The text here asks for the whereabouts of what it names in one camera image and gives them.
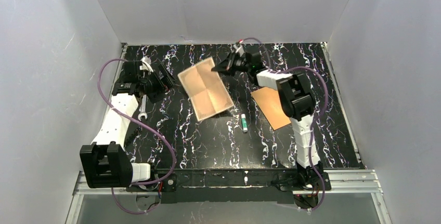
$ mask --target green glue stick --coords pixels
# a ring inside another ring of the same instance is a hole
[[[240,118],[242,119],[242,130],[244,133],[247,133],[248,127],[247,127],[247,119],[245,118],[245,114],[240,115]]]

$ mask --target robotic arm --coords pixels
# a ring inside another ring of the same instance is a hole
[[[245,72],[249,80],[256,86],[269,87],[277,90],[283,112],[291,120],[297,145],[297,179],[300,186],[316,185],[318,175],[312,169],[315,167],[323,176],[323,164],[317,154],[315,140],[309,145],[313,123],[315,100],[310,91],[310,83],[305,74],[283,74],[271,71],[262,63],[259,53],[250,54],[244,50],[241,42],[233,45],[228,57],[216,65],[212,71],[234,76],[236,72]],[[311,148],[312,164],[309,162]]]
[[[125,61],[112,91],[112,105],[132,116],[139,101],[143,102],[141,112],[145,112],[147,97],[152,102],[163,99],[175,80],[164,65],[159,64],[157,71],[146,58]],[[124,151],[129,123],[130,120],[109,110],[92,143],[81,147],[80,159],[90,188],[128,187],[150,179],[150,164],[131,163]]]

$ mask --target wrench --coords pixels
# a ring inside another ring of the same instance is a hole
[[[147,95],[143,95],[141,100],[141,108],[139,108],[139,114],[138,114],[138,120],[142,121],[142,117],[147,119],[147,113],[146,113],[146,102],[147,102]]]

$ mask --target table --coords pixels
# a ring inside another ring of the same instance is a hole
[[[340,106],[325,55],[319,43],[266,44],[273,69],[299,65],[317,70],[329,90],[326,114],[315,129],[318,154],[325,168],[364,168],[357,159],[348,127]],[[248,51],[259,51],[249,44]],[[142,45],[128,46],[127,60],[149,57],[162,62],[177,79],[179,72],[193,64],[213,57],[215,63],[226,58],[231,45]],[[181,169],[271,169],[295,168],[296,147],[291,125],[273,131],[251,97],[258,88],[245,74],[235,77],[221,75],[235,106],[202,122],[197,122],[191,102],[182,86],[175,86],[164,100],[147,103],[147,125],[156,128],[176,151],[176,168]],[[308,74],[319,106],[324,102],[318,80]],[[241,128],[240,114],[247,117],[248,133]],[[131,124],[128,136],[136,129]],[[166,146],[152,133],[142,130],[127,140],[125,150],[131,162],[149,162],[159,169],[170,168],[171,155]]]

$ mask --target cardboard sheet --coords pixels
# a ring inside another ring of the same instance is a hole
[[[221,113],[234,106],[217,72],[212,72],[213,58],[207,58],[178,74],[190,98],[198,121]]]
[[[251,92],[251,96],[265,115],[269,124],[276,130],[291,123],[280,104],[279,93],[268,87]]]

